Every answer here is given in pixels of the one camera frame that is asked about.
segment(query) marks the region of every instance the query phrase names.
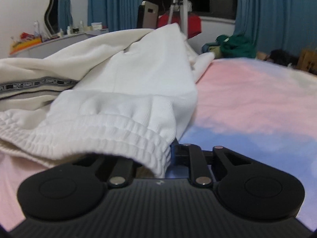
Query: blue curtain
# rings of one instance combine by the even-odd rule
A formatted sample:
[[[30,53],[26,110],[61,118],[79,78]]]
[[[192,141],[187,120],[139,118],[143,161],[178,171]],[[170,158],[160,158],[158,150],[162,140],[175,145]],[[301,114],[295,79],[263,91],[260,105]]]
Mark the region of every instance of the blue curtain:
[[[88,25],[102,22],[109,31],[136,28],[142,0],[88,0]]]
[[[58,31],[60,28],[67,31],[67,26],[73,25],[72,14],[70,13],[70,0],[58,0]]]
[[[245,33],[257,49],[299,55],[317,47],[317,0],[238,0],[235,34]]]

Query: white fabric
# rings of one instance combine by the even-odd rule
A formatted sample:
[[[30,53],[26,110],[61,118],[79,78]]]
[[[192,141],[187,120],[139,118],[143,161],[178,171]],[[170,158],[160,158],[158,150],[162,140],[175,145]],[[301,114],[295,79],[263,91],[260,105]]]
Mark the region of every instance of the white fabric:
[[[195,81],[213,57],[195,58],[172,24],[96,36],[45,59],[0,60],[0,83],[81,80],[56,99],[34,93],[0,100],[0,150],[45,166],[87,152],[120,155],[164,177],[169,145],[196,106]]]

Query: mirror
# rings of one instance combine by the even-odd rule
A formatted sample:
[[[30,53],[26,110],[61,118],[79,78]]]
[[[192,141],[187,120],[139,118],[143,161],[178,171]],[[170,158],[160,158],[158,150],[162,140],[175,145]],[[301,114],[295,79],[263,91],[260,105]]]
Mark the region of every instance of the mirror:
[[[44,22],[51,35],[57,34],[60,29],[66,33],[67,26],[73,24],[70,4],[70,0],[50,0]]]

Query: green bag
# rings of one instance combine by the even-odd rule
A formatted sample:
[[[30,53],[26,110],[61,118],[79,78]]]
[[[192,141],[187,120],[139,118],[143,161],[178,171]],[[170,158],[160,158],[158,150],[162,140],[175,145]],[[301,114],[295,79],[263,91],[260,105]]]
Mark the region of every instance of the green bag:
[[[233,57],[256,57],[256,48],[251,40],[243,34],[233,35],[231,37],[221,35],[217,37],[217,42],[220,44],[220,50],[225,58]]]

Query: silver screw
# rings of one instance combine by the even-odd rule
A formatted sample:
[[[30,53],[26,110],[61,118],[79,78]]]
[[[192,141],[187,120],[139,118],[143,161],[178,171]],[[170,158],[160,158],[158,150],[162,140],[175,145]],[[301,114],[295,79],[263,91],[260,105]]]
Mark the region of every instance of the silver screw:
[[[114,177],[111,177],[109,182],[114,184],[114,185],[120,185],[120,184],[123,184],[126,180],[121,177],[121,176],[114,176]]]
[[[211,179],[207,176],[200,176],[196,179],[196,183],[201,185],[207,185],[211,183]]]

